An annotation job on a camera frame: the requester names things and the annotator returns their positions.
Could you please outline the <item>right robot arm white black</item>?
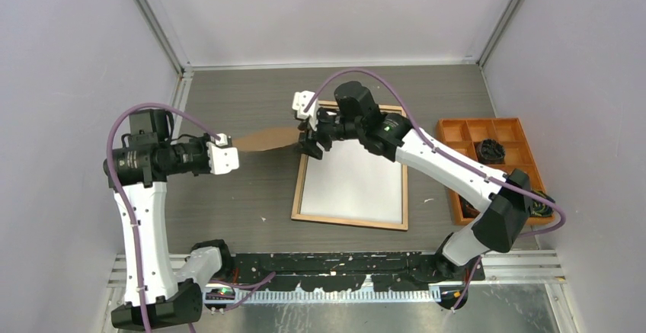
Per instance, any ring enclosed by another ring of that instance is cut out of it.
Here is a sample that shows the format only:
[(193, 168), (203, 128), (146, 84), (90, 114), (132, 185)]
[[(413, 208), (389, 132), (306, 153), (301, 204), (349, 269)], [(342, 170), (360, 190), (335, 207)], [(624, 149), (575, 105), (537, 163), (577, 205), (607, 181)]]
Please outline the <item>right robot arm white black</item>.
[(318, 94), (297, 92), (292, 110), (299, 120), (298, 150), (321, 159), (333, 142), (357, 140), (369, 153), (398, 162), (439, 181), (470, 203), (478, 215), (449, 234), (430, 259), (438, 280), (454, 280), (488, 251), (508, 252), (541, 203), (555, 202), (531, 190), (529, 175), (519, 169), (504, 172), (483, 165), (442, 144), (413, 120), (384, 112), (360, 82), (346, 82), (334, 91), (337, 109), (324, 109)]

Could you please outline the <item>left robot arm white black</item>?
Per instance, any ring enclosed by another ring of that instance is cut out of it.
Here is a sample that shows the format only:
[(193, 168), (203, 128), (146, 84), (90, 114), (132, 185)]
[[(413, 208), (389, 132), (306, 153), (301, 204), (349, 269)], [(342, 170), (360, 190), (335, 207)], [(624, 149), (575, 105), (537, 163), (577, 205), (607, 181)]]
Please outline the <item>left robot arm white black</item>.
[(123, 301), (110, 314), (115, 329), (151, 332), (192, 325), (201, 317), (211, 281), (226, 282), (234, 271), (227, 244), (195, 244), (175, 271), (168, 250), (165, 204), (168, 178), (191, 173), (225, 175), (238, 169), (230, 136), (206, 130), (174, 142), (174, 115), (204, 125), (162, 104), (139, 104), (120, 115), (109, 132), (104, 172), (120, 213), (126, 256)]

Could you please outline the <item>brown backing board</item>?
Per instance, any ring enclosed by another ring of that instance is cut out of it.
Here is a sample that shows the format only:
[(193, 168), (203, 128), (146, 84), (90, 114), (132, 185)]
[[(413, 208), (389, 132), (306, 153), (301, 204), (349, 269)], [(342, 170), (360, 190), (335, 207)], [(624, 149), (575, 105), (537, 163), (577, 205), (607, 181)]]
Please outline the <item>brown backing board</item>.
[(301, 133), (296, 127), (266, 128), (246, 136), (234, 138), (232, 145), (240, 152), (264, 152), (292, 146)]

